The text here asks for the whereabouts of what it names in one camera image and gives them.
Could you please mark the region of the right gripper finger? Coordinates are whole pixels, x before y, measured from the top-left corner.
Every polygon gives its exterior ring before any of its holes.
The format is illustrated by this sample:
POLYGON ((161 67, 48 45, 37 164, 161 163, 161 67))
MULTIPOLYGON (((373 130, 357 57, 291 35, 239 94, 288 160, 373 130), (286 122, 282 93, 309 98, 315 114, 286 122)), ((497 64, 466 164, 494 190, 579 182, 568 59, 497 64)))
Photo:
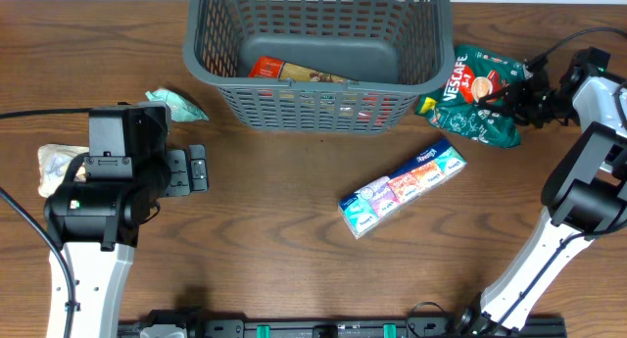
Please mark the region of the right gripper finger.
POLYGON ((527 96, 529 88, 529 82, 527 80, 517 81, 510 84, 495 93, 491 93, 479 99, 478 105, 482 107, 488 107, 494 105, 497 101, 503 103, 505 106, 521 106, 527 96))
POLYGON ((501 115, 512 119, 516 125, 528 126, 530 124, 530 121, 526 116, 521 115, 516 110, 508 109, 507 107, 502 107, 501 115))

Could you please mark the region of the beige paper bag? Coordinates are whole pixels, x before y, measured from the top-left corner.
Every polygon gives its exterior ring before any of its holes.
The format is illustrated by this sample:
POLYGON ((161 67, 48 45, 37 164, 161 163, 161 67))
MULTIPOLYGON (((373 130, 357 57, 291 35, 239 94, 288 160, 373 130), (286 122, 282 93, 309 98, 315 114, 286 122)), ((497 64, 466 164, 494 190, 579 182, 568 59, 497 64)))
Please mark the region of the beige paper bag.
POLYGON ((43 198, 52 195, 62 183, 72 159, 88 151, 87 147, 82 146, 61 144, 41 146, 37 151, 40 172, 39 195, 43 198))

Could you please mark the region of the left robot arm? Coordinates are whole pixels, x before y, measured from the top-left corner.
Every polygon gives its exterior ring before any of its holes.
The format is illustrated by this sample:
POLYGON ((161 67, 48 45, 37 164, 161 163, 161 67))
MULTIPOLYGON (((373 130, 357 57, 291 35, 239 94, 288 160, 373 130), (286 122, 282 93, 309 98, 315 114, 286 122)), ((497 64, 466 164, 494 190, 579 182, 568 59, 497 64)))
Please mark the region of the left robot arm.
POLYGON ((159 150, 141 164, 95 157, 86 147, 46 145, 62 172, 47 191, 52 240, 49 337, 115 337, 139 228, 163 198, 209 188, 206 148, 159 150))

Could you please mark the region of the green Nescafe coffee bag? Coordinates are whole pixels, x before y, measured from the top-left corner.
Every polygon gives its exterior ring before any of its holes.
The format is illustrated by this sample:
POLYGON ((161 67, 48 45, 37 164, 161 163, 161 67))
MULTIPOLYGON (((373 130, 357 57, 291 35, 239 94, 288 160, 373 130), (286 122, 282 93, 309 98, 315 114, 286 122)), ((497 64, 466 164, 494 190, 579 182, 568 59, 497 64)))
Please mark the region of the green Nescafe coffee bag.
POLYGON ((501 98, 479 101, 530 76, 523 64, 473 45, 455 48, 453 71, 440 88, 419 98, 415 113, 433 126, 483 144, 514 148, 521 137, 514 120, 499 113, 501 98))

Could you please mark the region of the small teal snack packet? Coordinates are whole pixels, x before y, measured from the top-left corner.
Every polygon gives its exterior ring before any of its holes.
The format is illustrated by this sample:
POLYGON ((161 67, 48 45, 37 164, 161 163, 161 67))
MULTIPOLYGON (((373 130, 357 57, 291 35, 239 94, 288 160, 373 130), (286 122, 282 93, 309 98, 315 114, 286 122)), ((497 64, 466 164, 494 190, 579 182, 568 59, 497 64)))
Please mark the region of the small teal snack packet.
POLYGON ((174 122, 208 121, 210 118, 199 107, 181 95, 160 87, 154 91, 146 91, 146 98, 151 102, 164 102, 171 111, 174 122))

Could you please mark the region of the Kleenex tissue multipack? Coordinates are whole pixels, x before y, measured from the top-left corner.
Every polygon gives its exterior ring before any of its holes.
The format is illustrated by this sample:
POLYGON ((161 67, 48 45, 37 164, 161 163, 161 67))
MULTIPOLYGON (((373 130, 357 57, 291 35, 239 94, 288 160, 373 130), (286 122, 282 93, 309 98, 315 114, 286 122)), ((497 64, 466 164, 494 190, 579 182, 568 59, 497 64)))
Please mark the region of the Kleenex tissue multipack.
POLYGON ((399 168, 341 199, 338 211, 356 239, 460 173, 466 159, 442 137, 399 168))

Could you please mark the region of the red spaghetti pasta packet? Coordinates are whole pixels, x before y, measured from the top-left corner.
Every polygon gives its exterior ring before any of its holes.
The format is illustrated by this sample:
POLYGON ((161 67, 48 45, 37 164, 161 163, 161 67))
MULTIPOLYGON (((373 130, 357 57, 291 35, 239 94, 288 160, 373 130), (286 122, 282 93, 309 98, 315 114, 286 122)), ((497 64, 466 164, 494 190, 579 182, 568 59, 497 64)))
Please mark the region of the red spaghetti pasta packet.
MULTIPOLYGON (((345 77, 338 76, 328 72, 321 72, 314 69, 291 64, 279 59, 271 58, 268 56, 260 57, 253 68, 248 74, 249 78, 277 78, 279 81, 296 81, 296 82, 311 82, 311 83, 337 83, 345 84, 348 82, 357 83, 354 80, 349 80, 345 77)), ((314 109, 315 92, 312 90, 305 90, 300 93, 299 97, 302 101, 303 108, 312 110, 314 109)), ((280 91, 279 97, 286 103, 295 101, 293 93, 288 91, 280 91)), ((343 93, 337 92, 320 92, 320 110, 325 112, 334 112, 337 107, 338 115, 341 117, 350 117, 353 113, 357 113, 358 121, 367 121, 375 114, 375 108, 378 101, 378 95, 376 93, 368 94, 362 98, 362 107, 356 110, 359 97, 357 93, 343 93)), ((381 109, 375 119, 376 125, 383 124, 391 115, 392 109, 388 98, 384 98, 381 104, 381 109)))

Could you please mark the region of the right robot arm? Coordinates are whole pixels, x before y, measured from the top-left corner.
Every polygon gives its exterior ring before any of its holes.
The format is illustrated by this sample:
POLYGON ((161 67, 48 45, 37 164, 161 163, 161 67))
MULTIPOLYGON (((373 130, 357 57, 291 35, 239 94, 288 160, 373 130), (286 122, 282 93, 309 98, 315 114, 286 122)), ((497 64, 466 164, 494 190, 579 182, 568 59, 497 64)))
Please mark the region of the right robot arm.
POLYGON ((579 253, 626 226, 626 80, 608 71, 609 53, 577 51, 557 89, 540 55, 530 77, 496 92, 499 113, 541 127, 574 122, 582 134, 547 179, 539 223, 506 271, 461 315, 459 335, 518 336, 531 310, 579 253))

